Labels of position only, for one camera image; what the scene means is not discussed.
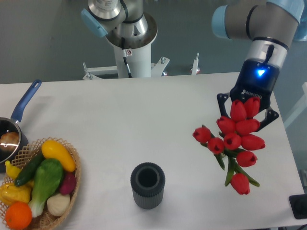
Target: table surface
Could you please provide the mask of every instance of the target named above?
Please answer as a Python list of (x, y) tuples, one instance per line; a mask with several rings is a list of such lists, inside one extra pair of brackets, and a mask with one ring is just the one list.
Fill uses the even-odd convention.
[[(60, 229), (243, 230), (306, 224), (294, 218), (288, 201), (303, 189), (281, 118), (257, 133), (266, 148), (255, 151), (257, 164), (246, 168), (260, 183), (251, 185), (249, 195), (224, 186), (226, 172), (192, 137), (202, 124), (218, 132), (216, 95), (228, 92), (237, 76), (43, 82), (20, 127), (30, 142), (63, 138), (82, 161), (78, 197)], [(29, 85), (0, 85), (0, 116), (11, 116)], [(272, 108), (278, 112), (274, 95)], [(135, 204), (130, 186), (132, 170), (143, 162), (158, 164), (166, 177), (162, 203), (151, 210)]]

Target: tulip leaf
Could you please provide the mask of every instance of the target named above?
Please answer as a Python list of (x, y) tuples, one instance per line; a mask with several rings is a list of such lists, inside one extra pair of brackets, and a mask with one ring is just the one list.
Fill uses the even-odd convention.
[(222, 138), (224, 138), (226, 135), (224, 134), (224, 133), (222, 133), (222, 132), (219, 132), (219, 135), (222, 137)]
[(225, 170), (225, 164), (224, 164), (224, 161), (223, 161), (223, 158), (222, 158), (222, 155), (221, 154), (214, 154), (217, 162), (219, 163), (219, 165), (221, 166), (221, 168), (223, 170)]
[(240, 149), (240, 148), (237, 148), (235, 150), (233, 150), (233, 152), (236, 152), (236, 153), (240, 153), (240, 152), (244, 152), (246, 151), (245, 149)]
[(235, 173), (236, 161), (232, 157), (228, 157), (228, 172), (225, 180), (225, 186), (230, 184), (231, 178)]
[(233, 158), (236, 158), (238, 153), (235, 152), (235, 151), (231, 151), (229, 149), (224, 149), (224, 154), (227, 156), (227, 157), (233, 157)]
[(249, 181), (252, 185), (254, 185), (254, 186), (256, 186), (256, 187), (259, 187), (259, 186), (260, 186), (260, 184), (259, 184), (255, 179), (253, 179), (250, 175), (248, 175), (248, 174), (238, 165), (238, 163), (235, 163), (235, 167), (236, 167), (236, 168), (235, 168), (236, 172), (244, 174), (244, 175), (248, 178), (248, 181)]

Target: white garlic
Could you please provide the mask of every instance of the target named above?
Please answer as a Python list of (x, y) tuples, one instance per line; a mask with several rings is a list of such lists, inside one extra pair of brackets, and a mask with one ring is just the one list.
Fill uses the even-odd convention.
[(64, 214), (71, 202), (69, 194), (62, 195), (58, 193), (47, 200), (48, 211), (51, 215), (60, 217)]

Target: red tulip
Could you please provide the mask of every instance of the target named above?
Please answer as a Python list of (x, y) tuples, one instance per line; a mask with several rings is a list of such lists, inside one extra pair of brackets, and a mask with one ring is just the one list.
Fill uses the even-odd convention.
[(220, 138), (211, 138), (208, 141), (208, 149), (214, 154), (220, 154), (224, 151), (224, 142)]
[(244, 151), (240, 152), (237, 155), (236, 161), (238, 162), (238, 165), (240, 165), (241, 167), (249, 167), (256, 164), (257, 157), (254, 153), (250, 151)]
[(251, 97), (245, 103), (244, 107), (246, 110), (247, 118), (253, 118), (259, 113), (260, 108), (260, 98)]
[(226, 116), (221, 116), (221, 118), (218, 119), (216, 123), (221, 132), (224, 134), (234, 133), (236, 130), (236, 123)]
[(240, 195), (249, 194), (249, 181), (245, 175), (241, 173), (233, 175), (230, 184)]
[(229, 150), (236, 150), (241, 145), (241, 137), (236, 133), (228, 133), (224, 137), (224, 144)]
[(193, 137), (200, 143), (206, 143), (211, 138), (211, 132), (206, 127), (200, 127), (194, 131)]
[(240, 100), (232, 102), (230, 109), (230, 116), (235, 122), (243, 121), (246, 119), (246, 111), (243, 103)]
[(236, 123), (236, 131), (242, 136), (256, 132), (259, 127), (260, 122), (256, 119), (244, 120)]
[(259, 150), (265, 147), (264, 140), (252, 134), (241, 137), (242, 147), (246, 150)]

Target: red radish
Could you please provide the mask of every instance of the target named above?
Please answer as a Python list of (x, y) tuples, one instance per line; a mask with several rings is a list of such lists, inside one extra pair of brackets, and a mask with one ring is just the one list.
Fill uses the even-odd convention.
[(70, 194), (76, 187), (77, 181), (75, 175), (71, 172), (65, 174), (64, 180), (59, 188), (62, 195)]

